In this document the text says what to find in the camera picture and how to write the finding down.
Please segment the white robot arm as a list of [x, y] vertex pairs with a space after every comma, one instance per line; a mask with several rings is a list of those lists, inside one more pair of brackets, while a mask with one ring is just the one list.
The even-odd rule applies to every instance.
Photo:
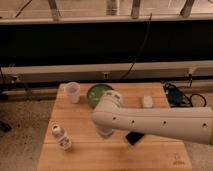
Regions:
[[213, 145], [213, 111], [210, 107], [125, 108], [119, 92], [109, 90], [92, 113], [102, 137], [126, 130]]

